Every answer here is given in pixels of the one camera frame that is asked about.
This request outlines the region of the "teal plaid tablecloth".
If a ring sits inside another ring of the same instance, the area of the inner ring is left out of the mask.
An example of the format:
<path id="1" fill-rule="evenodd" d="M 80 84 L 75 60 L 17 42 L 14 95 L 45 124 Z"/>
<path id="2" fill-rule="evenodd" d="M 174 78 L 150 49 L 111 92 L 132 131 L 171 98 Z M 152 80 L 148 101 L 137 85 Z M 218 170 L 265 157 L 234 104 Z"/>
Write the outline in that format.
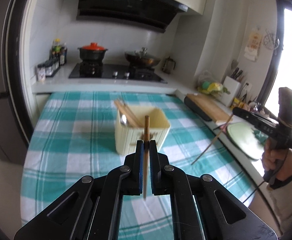
<path id="1" fill-rule="evenodd" d="M 211 174 L 245 205 L 254 185 L 230 152 L 178 98 L 165 94 L 64 92 L 52 94 L 30 141 L 21 184 L 21 220 L 29 222 L 82 176 L 122 165 L 116 152 L 114 100 L 162 109 L 171 124 L 161 152 L 187 174 Z"/>

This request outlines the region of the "wall calendar hanging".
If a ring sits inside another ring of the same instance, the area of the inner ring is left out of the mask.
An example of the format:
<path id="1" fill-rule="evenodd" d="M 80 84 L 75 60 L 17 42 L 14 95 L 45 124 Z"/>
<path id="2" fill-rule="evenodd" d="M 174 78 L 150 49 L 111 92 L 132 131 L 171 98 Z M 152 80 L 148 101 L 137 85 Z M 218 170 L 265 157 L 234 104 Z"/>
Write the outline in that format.
<path id="1" fill-rule="evenodd" d="M 244 50 L 244 56 L 250 61 L 256 61 L 258 58 L 258 52 L 260 48 L 260 43 L 262 41 L 262 35 L 258 29 L 253 29 Z"/>

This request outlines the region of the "black range hood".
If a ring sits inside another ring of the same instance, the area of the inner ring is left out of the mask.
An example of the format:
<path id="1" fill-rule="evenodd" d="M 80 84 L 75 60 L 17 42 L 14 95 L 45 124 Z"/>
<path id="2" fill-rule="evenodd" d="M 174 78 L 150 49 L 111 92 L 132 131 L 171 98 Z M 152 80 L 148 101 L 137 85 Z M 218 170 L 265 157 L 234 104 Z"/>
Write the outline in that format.
<path id="1" fill-rule="evenodd" d="M 77 20 L 97 20 L 134 25 L 164 33 L 188 7 L 175 0 L 79 0 Z"/>

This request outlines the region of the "white knife block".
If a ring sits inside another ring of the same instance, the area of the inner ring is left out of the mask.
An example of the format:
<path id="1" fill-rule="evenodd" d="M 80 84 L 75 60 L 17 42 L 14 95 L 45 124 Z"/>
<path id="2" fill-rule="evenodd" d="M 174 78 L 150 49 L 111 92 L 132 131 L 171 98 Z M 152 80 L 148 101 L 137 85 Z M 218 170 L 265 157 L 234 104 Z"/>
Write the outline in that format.
<path id="1" fill-rule="evenodd" d="M 229 76 L 225 77 L 223 86 L 227 89 L 227 93 L 223 93 L 220 102 L 226 107 L 230 107 L 233 102 L 233 99 L 238 95 L 241 88 L 241 83 L 230 78 Z"/>

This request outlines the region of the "yellow green fruit bag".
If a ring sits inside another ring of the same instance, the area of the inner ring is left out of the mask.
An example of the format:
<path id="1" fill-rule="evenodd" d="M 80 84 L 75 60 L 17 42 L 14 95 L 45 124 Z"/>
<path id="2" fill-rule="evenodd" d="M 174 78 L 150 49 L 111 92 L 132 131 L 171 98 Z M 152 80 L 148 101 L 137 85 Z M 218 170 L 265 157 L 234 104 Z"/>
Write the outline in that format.
<path id="1" fill-rule="evenodd" d="M 217 82 L 213 75 L 207 70 L 199 74 L 197 85 L 198 91 L 202 94 L 212 95 L 214 97 L 230 94 L 230 91 L 224 85 Z"/>

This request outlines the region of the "steel spoon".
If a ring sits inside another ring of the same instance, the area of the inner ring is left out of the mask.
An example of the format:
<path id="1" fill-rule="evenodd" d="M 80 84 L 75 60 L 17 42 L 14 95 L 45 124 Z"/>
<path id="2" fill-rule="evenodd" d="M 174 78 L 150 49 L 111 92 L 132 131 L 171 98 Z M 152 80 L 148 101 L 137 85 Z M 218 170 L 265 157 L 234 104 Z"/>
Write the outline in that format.
<path id="1" fill-rule="evenodd" d="M 122 124 L 123 126 L 128 126 L 128 125 L 129 125 L 128 120 L 127 120 L 127 118 L 126 118 L 126 115 L 120 113 L 120 114 L 119 114 L 119 117 L 120 117 L 120 122 L 121 122 L 121 124 Z"/>

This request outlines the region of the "black gas stove top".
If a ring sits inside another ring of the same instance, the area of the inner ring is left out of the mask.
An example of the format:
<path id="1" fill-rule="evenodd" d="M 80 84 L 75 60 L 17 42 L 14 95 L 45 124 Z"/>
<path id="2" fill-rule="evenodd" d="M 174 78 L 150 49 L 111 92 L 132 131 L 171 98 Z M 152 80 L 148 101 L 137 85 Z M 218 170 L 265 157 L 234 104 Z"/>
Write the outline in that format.
<path id="1" fill-rule="evenodd" d="M 116 79 L 167 83 L 167 81 L 155 74 L 154 68 L 138 69 L 133 66 L 120 64 L 88 64 L 85 62 L 76 64 L 69 78 Z"/>

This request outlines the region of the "wok with glass lid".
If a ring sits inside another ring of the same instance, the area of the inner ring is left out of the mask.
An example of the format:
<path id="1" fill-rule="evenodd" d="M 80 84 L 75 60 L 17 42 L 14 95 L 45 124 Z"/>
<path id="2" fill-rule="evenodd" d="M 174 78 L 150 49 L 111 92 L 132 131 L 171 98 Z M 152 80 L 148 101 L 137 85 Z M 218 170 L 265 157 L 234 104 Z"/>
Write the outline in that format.
<path id="1" fill-rule="evenodd" d="M 153 68 L 161 61 L 160 58 L 150 55 L 145 47 L 141 50 L 125 51 L 124 56 L 130 65 L 136 68 Z"/>

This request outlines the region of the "wooden cutting board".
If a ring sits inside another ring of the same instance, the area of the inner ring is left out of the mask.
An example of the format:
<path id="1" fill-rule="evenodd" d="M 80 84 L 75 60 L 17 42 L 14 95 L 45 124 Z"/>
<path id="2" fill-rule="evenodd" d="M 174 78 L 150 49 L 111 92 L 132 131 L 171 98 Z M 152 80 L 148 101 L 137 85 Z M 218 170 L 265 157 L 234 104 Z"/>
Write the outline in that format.
<path id="1" fill-rule="evenodd" d="M 184 103 L 204 121 L 226 122 L 230 118 L 229 114 L 205 94 L 187 94 Z"/>

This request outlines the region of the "sauce bottles group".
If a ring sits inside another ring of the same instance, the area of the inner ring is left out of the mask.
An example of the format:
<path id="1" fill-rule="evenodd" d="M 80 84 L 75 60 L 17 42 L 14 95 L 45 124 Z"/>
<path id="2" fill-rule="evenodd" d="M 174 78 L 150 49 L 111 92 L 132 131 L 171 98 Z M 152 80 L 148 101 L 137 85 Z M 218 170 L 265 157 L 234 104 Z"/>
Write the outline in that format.
<path id="1" fill-rule="evenodd" d="M 61 43 L 59 38 L 54 39 L 50 50 L 50 58 L 57 58 L 60 66 L 65 65 L 67 63 L 67 44 Z"/>

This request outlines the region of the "short wooden chopstick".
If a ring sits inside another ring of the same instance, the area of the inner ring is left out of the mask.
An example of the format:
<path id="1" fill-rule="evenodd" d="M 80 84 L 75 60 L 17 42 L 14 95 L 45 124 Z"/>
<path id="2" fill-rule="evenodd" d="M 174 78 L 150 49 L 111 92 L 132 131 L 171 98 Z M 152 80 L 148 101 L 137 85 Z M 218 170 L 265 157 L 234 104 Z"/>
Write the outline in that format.
<path id="1" fill-rule="evenodd" d="M 229 122 L 232 120 L 234 114 L 231 114 L 228 120 L 222 125 L 223 127 L 227 126 Z M 220 131 L 216 134 L 216 136 L 211 140 L 209 145 L 192 161 L 191 165 L 194 165 L 201 156 L 203 156 L 207 150 L 217 141 L 217 139 L 220 137 L 220 135 L 223 133 L 223 129 L 221 128 Z"/>

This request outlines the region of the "black clay pot red lid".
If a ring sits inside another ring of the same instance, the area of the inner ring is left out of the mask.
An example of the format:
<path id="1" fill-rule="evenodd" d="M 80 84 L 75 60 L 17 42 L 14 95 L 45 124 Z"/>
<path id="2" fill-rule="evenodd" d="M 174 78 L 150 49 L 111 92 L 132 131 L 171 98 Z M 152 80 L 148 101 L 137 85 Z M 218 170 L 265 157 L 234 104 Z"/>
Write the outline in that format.
<path id="1" fill-rule="evenodd" d="M 98 43 L 90 43 L 78 48 L 80 59 L 83 61 L 102 62 L 108 49 L 99 46 Z"/>

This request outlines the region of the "cream utensil holder box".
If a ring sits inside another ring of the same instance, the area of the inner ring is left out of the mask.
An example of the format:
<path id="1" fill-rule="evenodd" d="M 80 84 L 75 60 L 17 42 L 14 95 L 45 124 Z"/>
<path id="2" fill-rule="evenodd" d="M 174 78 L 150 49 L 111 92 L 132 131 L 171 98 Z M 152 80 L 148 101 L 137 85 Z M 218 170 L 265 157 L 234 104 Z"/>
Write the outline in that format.
<path id="1" fill-rule="evenodd" d="M 157 150 L 159 151 L 169 133 L 171 124 L 162 109 L 154 106 L 130 105 L 134 115 L 144 123 L 144 117 L 150 117 L 150 140 L 156 141 Z M 117 111 L 115 123 L 115 143 L 116 151 L 119 155 L 134 153 L 138 140 L 144 139 L 144 126 L 133 128 L 130 125 L 122 123 L 121 114 Z"/>

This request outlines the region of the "spice jar rack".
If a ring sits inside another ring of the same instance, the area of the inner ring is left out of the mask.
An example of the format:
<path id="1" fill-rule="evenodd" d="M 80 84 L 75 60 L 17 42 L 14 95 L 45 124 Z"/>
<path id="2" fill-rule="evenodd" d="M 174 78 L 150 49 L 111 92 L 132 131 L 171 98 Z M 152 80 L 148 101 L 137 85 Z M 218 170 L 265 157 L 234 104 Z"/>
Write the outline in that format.
<path id="1" fill-rule="evenodd" d="M 37 81 L 43 82 L 47 78 L 54 77 L 59 69 L 60 66 L 58 58 L 52 58 L 38 64 L 36 67 Z"/>

